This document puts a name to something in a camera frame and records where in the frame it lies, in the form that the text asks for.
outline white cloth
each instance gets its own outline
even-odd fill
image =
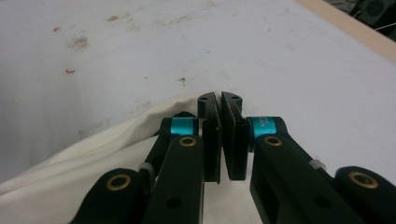
[[[158,105],[138,118],[87,138],[0,185],[0,223],[68,223],[87,192],[115,168],[137,170],[154,144],[163,118],[181,111],[196,114],[192,94]],[[224,162],[221,183],[206,183],[204,223],[261,223],[247,180],[230,182]]]

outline black metal bracket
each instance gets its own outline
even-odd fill
[[[71,223],[202,223],[204,183],[245,180],[263,223],[395,223],[396,187],[360,167],[326,173],[280,117],[242,116],[242,98],[200,96],[198,117],[165,118],[138,171],[116,169],[92,187]]]

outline white table surface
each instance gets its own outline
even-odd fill
[[[0,1],[0,182],[215,90],[282,117],[331,175],[358,165],[396,184],[396,64],[292,0]]]

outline red stain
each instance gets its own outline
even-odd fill
[[[75,72],[76,72],[76,70],[69,70],[69,69],[66,69],[66,74],[67,74],[67,75],[73,74],[73,73],[75,73]]]

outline screw hole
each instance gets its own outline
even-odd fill
[[[329,202],[329,200],[327,200],[327,199],[325,199],[323,197],[320,197],[320,196],[315,196],[314,197],[314,203],[317,206],[320,206],[320,207],[323,207],[323,208],[328,208],[328,207],[332,206],[332,204]]]
[[[183,202],[178,197],[172,197],[166,200],[166,206],[170,209],[178,209]]]
[[[361,182],[362,184],[369,184],[370,185],[370,184],[374,183],[373,179],[368,178],[367,176],[364,176],[364,175],[357,175],[357,176],[355,176],[355,178],[359,182]]]
[[[114,187],[122,186],[126,183],[126,178],[118,177],[111,181],[111,185]]]
[[[184,143],[184,144],[191,144],[191,143],[192,143],[192,140],[191,140],[190,138],[187,138],[187,139],[184,139],[184,140],[183,140],[183,143]]]
[[[269,138],[268,142],[273,143],[273,144],[279,143],[279,141],[276,138]]]

